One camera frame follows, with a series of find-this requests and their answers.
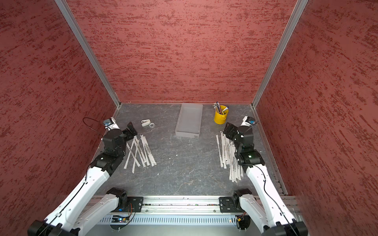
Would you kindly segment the yellow pen holder cup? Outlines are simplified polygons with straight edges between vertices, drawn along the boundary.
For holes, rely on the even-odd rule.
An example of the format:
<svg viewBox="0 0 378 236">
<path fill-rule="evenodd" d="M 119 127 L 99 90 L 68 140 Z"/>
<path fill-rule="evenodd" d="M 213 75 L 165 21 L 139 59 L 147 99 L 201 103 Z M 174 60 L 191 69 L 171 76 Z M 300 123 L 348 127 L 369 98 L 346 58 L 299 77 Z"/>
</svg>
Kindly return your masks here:
<svg viewBox="0 0 378 236">
<path fill-rule="evenodd" d="M 216 124 L 222 125 L 226 123 L 229 108 L 223 105 L 221 105 L 220 108 L 221 108 L 221 113 L 215 112 L 214 122 Z"/>
</svg>

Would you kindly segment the pile wrapped straw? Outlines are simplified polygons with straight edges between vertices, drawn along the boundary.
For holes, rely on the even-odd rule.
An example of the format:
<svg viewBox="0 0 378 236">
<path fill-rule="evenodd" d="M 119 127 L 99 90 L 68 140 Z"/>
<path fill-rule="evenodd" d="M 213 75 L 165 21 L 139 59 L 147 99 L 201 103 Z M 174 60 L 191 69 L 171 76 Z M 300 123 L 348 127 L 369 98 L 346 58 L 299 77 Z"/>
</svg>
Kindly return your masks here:
<svg viewBox="0 0 378 236">
<path fill-rule="evenodd" d="M 135 140 L 135 145 L 136 145 L 136 148 L 137 148 L 137 152 L 139 153 L 142 165 L 143 165 L 144 168 L 146 168 L 147 161 L 145 161 L 145 156 L 144 156 L 144 153 L 141 149 L 141 146 L 139 144 L 139 140 L 138 140 L 137 136 L 134 136 L 134 140 Z"/>
<path fill-rule="evenodd" d="M 127 166 L 128 166 L 129 159 L 130 159 L 131 155 L 133 154 L 132 148 L 133 148 L 134 145 L 135 145 L 135 141 L 132 141 L 131 145 L 129 145 L 129 143 L 127 143 L 127 148 L 128 148 L 129 153 L 128 153 L 128 158 L 126 160 L 126 164 L 124 165 L 124 169 L 126 169 Z"/>
<path fill-rule="evenodd" d="M 136 165 L 138 167 L 140 167 L 140 163 L 138 162 L 138 160 L 136 159 L 136 156 L 134 155 L 134 153 L 132 152 L 132 147 L 129 146 L 129 144 L 127 143 L 127 148 L 129 149 L 129 156 L 131 155 L 134 159 L 134 162 L 136 163 Z"/>
<path fill-rule="evenodd" d="M 221 156 L 222 156 L 222 164 L 223 164 L 223 168 L 226 169 L 227 166 L 226 166 L 226 155 L 225 155 L 225 141 L 224 141 L 224 134 L 223 132 L 221 131 L 220 132 L 220 136 L 221 136 Z"/>
<path fill-rule="evenodd" d="M 147 153 L 148 153 L 148 157 L 149 157 L 149 159 L 150 159 L 150 163 L 151 163 L 151 165 L 152 165 L 152 166 L 156 166 L 157 163 L 156 163 L 156 161 L 155 161 L 155 159 L 154 159 L 154 156 L 153 156 L 152 151 L 151 151 L 151 149 L 150 149 L 150 147 L 149 147 L 149 144 L 148 144 L 148 142 L 147 142 L 146 137 L 145 137 L 145 146 L 146 146 L 146 148 L 147 148 Z"/>
<path fill-rule="evenodd" d="M 149 160 L 149 157 L 148 157 L 147 148 L 145 146 L 145 137 L 144 137 L 144 135 L 141 134 L 140 135 L 140 139 L 142 141 L 142 146 L 143 146 L 143 149 L 144 149 L 145 159 L 146 159 L 147 166 L 150 166 L 150 160 Z"/>
<path fill-rule="evenodd" d="M 229 179 L 234 182 L 234 171 L 233 171 L 233 143 L 228 145 L 228 160 L 229 160 Z"/>
<path fill-rule="evenodd" d="M 237 183 L 242 178 L 242 174 L 240 173 L 241 167 L 239 166 L 238 159 L 236 157 L 235 145 L 232 145 L 232 150 L 233 150 L 233 181 Z"/>
<path fill-rule="evenodd" d="M 223 168 L 223 159 L 222 159 L 222 152 L 221 152 L 221 143 L 219 139 L 219 135 L 216 135 L 216 140 L 217 140 L 217 147 L 218 147 L 218 152 L 219 152 L 219 159 L 220 159 L 220 166 Z"/>
</svg>

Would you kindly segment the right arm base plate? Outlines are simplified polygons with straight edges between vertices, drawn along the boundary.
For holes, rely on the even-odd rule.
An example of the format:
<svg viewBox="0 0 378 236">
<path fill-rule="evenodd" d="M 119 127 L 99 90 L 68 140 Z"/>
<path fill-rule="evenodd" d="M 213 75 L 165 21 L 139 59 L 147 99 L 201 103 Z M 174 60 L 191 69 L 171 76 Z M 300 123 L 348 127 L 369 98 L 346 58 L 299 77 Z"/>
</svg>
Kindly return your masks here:
<svg viewBox="0 0 378 236">
<path fill-rule="evenodd" d="M 219 206 L 221 213 L 237 213 L 239 209 L 235 206 L 232 197 L 219 197 Z"/>
</svg>

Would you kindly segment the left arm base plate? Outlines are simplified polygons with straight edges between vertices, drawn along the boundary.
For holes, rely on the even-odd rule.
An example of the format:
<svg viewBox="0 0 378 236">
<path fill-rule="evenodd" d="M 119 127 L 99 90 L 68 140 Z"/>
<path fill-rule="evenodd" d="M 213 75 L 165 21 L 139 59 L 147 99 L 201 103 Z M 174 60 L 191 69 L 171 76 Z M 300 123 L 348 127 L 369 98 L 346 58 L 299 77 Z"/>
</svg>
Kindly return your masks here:
<svg viewBox="0 0 378 236">
<path fill-rule="evenodd" d="M 116 208 L 117 212 L 136 212 L 139 213 L 141 212 L 141 209 L 143 207 L 143 197 L 127 197 L 123 196 L 119 199 L 119 204 Z"/>
</svg>

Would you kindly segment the pens in yellow cup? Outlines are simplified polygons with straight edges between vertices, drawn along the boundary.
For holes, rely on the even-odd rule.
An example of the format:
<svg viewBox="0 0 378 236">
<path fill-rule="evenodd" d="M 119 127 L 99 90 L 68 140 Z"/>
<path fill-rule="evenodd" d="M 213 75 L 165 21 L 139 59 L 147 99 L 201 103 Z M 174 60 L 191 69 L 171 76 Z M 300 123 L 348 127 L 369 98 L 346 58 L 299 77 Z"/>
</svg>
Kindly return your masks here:
<svg viewBox="0 0 378 236">
<path fill-rule="evenodd" d="M 213 104 L 213 107 L 214 107 L 215 111 L 217 113 L 221 114 L 221 115 L 225 115 L 225 111 L 228 110 L 228 107 L 225 106 L 224 108 L 222 108 L 222 106 L 218 102 L 215 102 Z"/>
</svg>

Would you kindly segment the right aluminium corner post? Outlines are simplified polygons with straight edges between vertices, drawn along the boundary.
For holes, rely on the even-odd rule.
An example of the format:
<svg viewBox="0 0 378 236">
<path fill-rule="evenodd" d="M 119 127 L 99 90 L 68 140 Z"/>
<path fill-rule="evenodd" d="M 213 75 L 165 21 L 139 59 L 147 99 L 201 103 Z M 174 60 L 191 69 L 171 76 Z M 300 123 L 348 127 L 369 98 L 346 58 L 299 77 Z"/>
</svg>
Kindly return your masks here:
<svg viewBox="0 0 378 236">
<path fill-rule="evenodd" d="M 292 11 L 292 14 L 287 22 L 287 25 L 284 29 L 284 32 L 282 34 L 282 37 L 279 41 L 279 44 L 275 50 L 275 53 L 272 57 L 272 60 L 269 64 L 269 67 L 265 73 L 265 76 L 258 88 L 258 91 L 254 97 L 254 100 L 252 102 L 252 109 L 256 109 L 261 98 L 262 98 L 262 95 L 275 71 L 275 68 L 276 66 L 278 65 L 280 59 L 281 59 L 281 56 L 283 54 L 283 52 L 285 51 L 285 48 L 299 22 L 299 19 L 306 7 L 308 3 L 308 0 L 298 0 L 294 6 L 294 9 Z"/>
</svg>

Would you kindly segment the translucent plastic storage box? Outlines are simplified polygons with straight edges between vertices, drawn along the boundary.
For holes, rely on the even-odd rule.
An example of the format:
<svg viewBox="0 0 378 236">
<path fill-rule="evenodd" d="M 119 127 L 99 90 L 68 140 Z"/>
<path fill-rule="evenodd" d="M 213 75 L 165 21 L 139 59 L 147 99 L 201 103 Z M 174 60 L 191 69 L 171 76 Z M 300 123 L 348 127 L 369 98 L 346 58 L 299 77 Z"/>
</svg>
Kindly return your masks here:
<svg viewBox="0 0 378 236">
<path fill-rule="evenodd" d="M 202 104 L 182 103 L 175 129 L 176 136 L 186 138 L 199 138 L 202 111 Z"/>
</svg>

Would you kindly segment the aluminium front rail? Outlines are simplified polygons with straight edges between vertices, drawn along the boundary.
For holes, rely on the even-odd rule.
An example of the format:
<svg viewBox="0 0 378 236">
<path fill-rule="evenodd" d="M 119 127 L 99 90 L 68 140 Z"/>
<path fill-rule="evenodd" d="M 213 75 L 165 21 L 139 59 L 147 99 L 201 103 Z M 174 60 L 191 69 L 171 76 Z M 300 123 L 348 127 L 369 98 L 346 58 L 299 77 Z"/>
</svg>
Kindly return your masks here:
<svg viewBox="0 0 378 236">
<path fill-rule="evenodd" d="M 82 213 L 89 210 L 103 198 L 103 195 L 95 195 L 85 206 Z M 182 214 L 182 215 L 213 215 L 223 213 L 241 214 L 243 211 L 230 211 L 221 206 L 220 196 L 143 196 L 140 203 L 141 214 Z M 295 196 L 281 196 L 287 208 L 294 214 L 301 213 Z"/>
</svg>

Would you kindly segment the right pile wrapped straw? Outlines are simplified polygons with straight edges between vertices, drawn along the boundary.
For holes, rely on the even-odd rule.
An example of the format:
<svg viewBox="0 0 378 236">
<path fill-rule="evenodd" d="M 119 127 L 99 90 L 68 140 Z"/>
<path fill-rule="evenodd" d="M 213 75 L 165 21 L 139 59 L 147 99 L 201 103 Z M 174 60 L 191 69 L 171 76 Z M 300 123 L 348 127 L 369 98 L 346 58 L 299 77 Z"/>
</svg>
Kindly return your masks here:
<svg viewBox="0 0 378 236">
<path fill-rule="evenodd" d="M 221 131 L 220 132 L 220 136 L 221 136 L 221 156 L 222 156 L 222 164 L 223 164 L 223 168 L 226 169 L 227 166 L 226 166 L 226 155 L 225 155 L 225 141 L 224 141 L 224 134 L 223 132 Z"/>
<path fill-rule="evenodd" d="M 234 171 L 233 171 L 233 143 L 228 145 L 228 160 L 229 160 L 229 179 L 234 182 Z"/>
<path fill-rule="evenodd" d="M 239 166 L 238 159 L 236 157 L 235 145 L 232 145 L 232 150 L 233 150 L 233 181 L 237 183 L 242 178 L 242 174 L 240 173 L 241 167 Z"/>
<path fill-rule="evenodd" d="M 219 159 L 220 159 L 220 166 L 223 168 L 223 159 L 222 159 L 222 152 L 221 152 L 221 143 L 219 139 L 219 135 L 216 135 L 216 140 L 217 140 L 217 147 L 218 147 L 218 152 L 219 152 Z"/>
</svg>

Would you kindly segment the left aluminium corner post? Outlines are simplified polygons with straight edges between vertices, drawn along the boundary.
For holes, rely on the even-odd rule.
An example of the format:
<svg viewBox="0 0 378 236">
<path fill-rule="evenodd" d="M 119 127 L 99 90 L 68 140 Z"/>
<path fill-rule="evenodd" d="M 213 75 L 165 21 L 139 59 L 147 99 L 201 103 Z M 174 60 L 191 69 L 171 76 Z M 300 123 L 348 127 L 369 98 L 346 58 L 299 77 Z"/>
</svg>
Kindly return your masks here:
<svg viewBox="0 0 378 236">
<path fill-rule="evenodd" d="M 99 61 L 97 60 L 92 48 L 90 47 L 88 41 L 86 40 L 83 31 L 81 30 L 78 22 L 76 21 L 67 1 L 63 0 L 55 0 L 56 5 L 58 6 L 61 14 L 63 15 L 64 19 L 68 23 L 71 31 L 73 32 L 74 36 L 76 37 L 77 41 L 79 42 L 80 46 L 82 47 L 84 53 L 86 54 L 87 58 L 89 59 L 92 67 L 96 71 L 97 75 L 99 76 L 101 82 L 103 83 L 104 87 L 106 88 L 108 94 L 110 95 L 111 99 L 113 100 L 116 108 L 119 109 L 122 105 L 118 95 L 116 94 L 115 90 L 113 89 L 112 85 L 110 84 L 107 76 L 105 75 L 104 70 L 102 69 Z"/>
</svg>

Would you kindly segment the aluminium corner post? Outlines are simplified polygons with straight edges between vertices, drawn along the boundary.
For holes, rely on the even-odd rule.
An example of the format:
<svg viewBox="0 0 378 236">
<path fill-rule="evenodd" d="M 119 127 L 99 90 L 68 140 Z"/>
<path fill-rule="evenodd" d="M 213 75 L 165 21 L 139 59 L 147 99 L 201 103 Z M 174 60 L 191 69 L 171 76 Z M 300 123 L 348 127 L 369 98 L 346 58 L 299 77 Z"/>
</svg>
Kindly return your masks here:
<svg viewBox="0 0 378 236">
<path fill-rule="evenodd" d="M 113 89 L 112 85 L 110 84 L 107 76 L 105 75 L 104 70 L 102 69 L 99 61 L 97 60 L 92 48 L 90 47 L 88 41 L 86 40 L 83 31 L 81 30 L 78 22 L 76 21 L 67 1 L 63 0 L 55 0 L 56 5 L 58 6 L 61 14 L 63 15 L 64 19 L 68 23 L 71 31 L 73 32 L 74 36 L 76 37 L 77 41 L 79 42 L 80 46 L 82 47 L 84 53 L 86 54 L 87 58 L 89 59 L 92 67 L 96 71 L 97 75 L 99 76 L 101 82 L 103 83 L 104 87 L 106 88 L 108 94 L 110 95 L 111 99 L 113 100 L 116 108 L 119 109 L 122 105 L 118 95 L 116 94 L 115 90 Z"/>
<path fill-rule="evenodd" d="M 284 32 L 282 34 L 282 37 L 279 41 L 279 44 L 275 50 L 275 53 L 272 57 L 272 60 L 269 64 L 269 67 L 265 73 L 265 76 L 258 88 L 258 91 L 254 97 L 254 100 L 252 102 L 252 109 L 256 109 L 261 98 L 262 98 L 262 95 L 275 71 L 275 68 L 276 66 L 278 65 L 280 59 L 281 59 L 281 56 L 283 54 L 283 52 L 285 51 L 285 48 L 299 22 L 299 19 L 306 7 L 308 3 L 308 0 L 298 0 L 294 6 L 294 9 L 292 11 L 292 14 L 287 22 L 287 25 L 284 29 Z"/>
</svg>

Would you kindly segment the left pile wrapped straw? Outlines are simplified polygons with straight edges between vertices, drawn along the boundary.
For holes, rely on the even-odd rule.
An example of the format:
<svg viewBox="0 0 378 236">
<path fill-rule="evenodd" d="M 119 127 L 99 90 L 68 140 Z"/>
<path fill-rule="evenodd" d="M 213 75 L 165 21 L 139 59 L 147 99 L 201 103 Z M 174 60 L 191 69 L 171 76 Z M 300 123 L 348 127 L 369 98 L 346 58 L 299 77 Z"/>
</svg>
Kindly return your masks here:
<svg viewBox="0 0 378 236">
<path fill-rule="evenodd" d="M 130 159 L 131 155 L 133 154 L 132 148 L 133 148 L 134 145 L 135 145 L 135 141 L 132 141 L 131 145 L 129 145 L 129 143 L 127 143 L 127 148 L 128 148 L 129 153 L 128 153 L 128 158 L 126 160 L 126 164 L 124 165 L 124 169 L 126 169 L 127 166 L 128 166 L 129 159 Z"/>
<path fill-rule="evenodd" d="M 143 165 L 144 168 L 146 168 L 147 161 L 145 161 L 145 156 L 144 156 L 144 153 L 141 149 L 141 146 L 139 144 L 139 140 L 138 140 L 137 136 L 134 136 L 134 140 L 135 140 L 135 145 L 136 145 L 136 148 L 137 148 L 137 152 L 139 153 L 142 165 Z"/>
<path fill-rule="evenodd" d="M 146 137 L 145 137 L 145 146 L 146 146 L 146 148 L 147 148 L 147 153 L 148 153 L 148 157 L 149 157 L 149 159 L 150 159 L 150 163 L 151 163 L 151 165 L 152 165 L 152 166 L 156 166 L 157 163 L 156 163 L 156 161 L 155 161 L 155 159 L 154 159 L 154 156 L 153 156 L 152 151 L 151 151 L 151 149 L 150 149 L 150 147 L 149 147 L 149 144 L 148 144 L 148 142 L 147 142 Z"/>
<path fill-rule="evenodd" d="M 145 137 L 144 137 L 144 135 L 141 134 L 140 135 L 140 139 L 142 141 L 142 146 L 143 146 L 143 149 L 144 149 L 145 159 L 146 159 L 147 166 L 150 166 L 150 160 L 149 160 L 149 157 L 148 157 L 147 148 L 145 146 Z"/>
<path fill-rule="evenodd" d="M 131 155 L 134 159 L 134 162 L 136 163 L 136 165 L 138 167 L 140 167 L 140 163 L 138 162 L 138 160 L 136 159 L 136 156 L 134 155 L 134 153 L 132 152 L 132 147 L 129 146 L 129 144 L 127 143 L 127 148 L 129 149 L 129 156 Z"/>
</svg>

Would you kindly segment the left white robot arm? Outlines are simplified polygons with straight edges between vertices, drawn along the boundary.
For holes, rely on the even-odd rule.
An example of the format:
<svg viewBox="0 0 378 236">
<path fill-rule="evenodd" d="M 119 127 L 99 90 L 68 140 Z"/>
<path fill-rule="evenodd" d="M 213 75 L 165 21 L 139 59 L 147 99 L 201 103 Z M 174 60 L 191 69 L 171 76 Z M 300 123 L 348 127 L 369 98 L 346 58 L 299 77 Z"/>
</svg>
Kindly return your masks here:
<svg viewBox="0 0 378 236">
<path fill-rule="evenodd" d="M 128 141 L 137 131 L 132 123 L 121 130 L 113 118 L 104 121 L 108 130 L 103 136 L 104 150 L 89 165 L 82 181 L 72 190 L 59 206 L 42 221 L 34 221 L 27 230 L 29 236 L 85 236 L 109 213 L 128 214 L 132 221 L 141 211 L 142 198 L 132 199 L 127 192 L 116 187 L 107 191 L 104 197 L 84 211 L 85 206 L 97 190 L 114 174 L 122 163 Z"/>
</svg>

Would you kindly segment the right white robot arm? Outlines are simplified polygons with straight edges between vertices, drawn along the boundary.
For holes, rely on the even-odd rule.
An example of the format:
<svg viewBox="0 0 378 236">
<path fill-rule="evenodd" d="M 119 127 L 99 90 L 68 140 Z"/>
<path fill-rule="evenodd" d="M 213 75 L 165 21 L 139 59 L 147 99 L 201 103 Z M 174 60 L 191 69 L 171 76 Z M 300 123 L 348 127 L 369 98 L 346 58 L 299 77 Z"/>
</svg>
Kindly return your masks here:
<svg viewBox="0 0 378 236">
<path fill-rule="evenodd" d="M 233 157 L 252 182 L 260 198 L 257 203 L 248 190 L 236 191 L 235 204 L 243 210 L 263 236 L 307 236 L 308 228 L 287 208 L 271 181 L 265 162 L 254 146 L 251 122 L 237 127 L 226 123 L 223 134 L 235 146 Z"/>
</svg>

